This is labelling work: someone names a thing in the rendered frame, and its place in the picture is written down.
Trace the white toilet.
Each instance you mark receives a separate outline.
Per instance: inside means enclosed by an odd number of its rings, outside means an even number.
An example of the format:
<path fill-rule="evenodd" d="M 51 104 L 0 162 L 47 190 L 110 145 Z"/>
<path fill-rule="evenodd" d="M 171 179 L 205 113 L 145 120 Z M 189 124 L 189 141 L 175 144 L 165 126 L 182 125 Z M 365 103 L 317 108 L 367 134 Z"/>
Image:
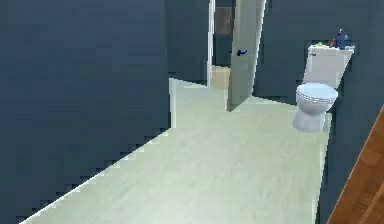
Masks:
<path fill-rule="evenodd" d="M 292 125 L 307 133 L 323 130 L 325 115 L 339 96 L 337 91 L 354 47 L 339 49 L 311 45 L 303 82 L 296 88 L 296 112 Z"/>

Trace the blue spray bottle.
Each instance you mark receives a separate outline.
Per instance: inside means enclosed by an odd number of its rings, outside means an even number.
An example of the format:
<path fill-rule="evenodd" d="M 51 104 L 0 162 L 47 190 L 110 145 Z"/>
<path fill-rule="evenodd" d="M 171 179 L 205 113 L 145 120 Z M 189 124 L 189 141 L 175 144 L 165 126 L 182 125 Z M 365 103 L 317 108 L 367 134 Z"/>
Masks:
<path fill-rule="evenodd" d="M 334 47 L 339 48 L 340 44 L 346 39 L 347 35 L 342 35 L 343 29 L 340 29 L 334 42 Z"/>

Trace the brown wooden cupboard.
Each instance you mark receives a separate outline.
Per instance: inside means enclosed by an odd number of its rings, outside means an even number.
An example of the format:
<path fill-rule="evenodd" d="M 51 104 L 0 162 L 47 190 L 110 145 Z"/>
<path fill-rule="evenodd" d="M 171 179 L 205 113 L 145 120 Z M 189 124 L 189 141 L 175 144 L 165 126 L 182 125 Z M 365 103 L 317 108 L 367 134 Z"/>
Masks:
<path fill-rule="evenodd" d="M 384 224 L 384 104 L 326 224 Z"/>

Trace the brown framed picture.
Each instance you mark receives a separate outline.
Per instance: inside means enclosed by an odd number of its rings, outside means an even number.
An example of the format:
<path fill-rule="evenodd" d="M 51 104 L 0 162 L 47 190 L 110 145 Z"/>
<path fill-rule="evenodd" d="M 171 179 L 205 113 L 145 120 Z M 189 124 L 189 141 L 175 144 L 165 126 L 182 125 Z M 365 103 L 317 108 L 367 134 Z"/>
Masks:
<path fill-rule="evenodd" d="M 227 35 L 232 32 L 232 8 L 217 7 L 215 9 L 215 32 Z"/>

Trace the grey room door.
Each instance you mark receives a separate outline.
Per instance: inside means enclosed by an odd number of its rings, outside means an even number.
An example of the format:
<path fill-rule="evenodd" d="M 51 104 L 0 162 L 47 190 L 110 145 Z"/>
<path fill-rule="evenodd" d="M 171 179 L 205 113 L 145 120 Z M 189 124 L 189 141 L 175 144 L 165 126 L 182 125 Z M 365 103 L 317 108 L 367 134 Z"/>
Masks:
<path fill-rule="evenodd" d="M 233 111 L 253 91 L 266 0 L 236 0 L 227 110 Z M 237 56 L 237 50 L 248 50 Z"/>

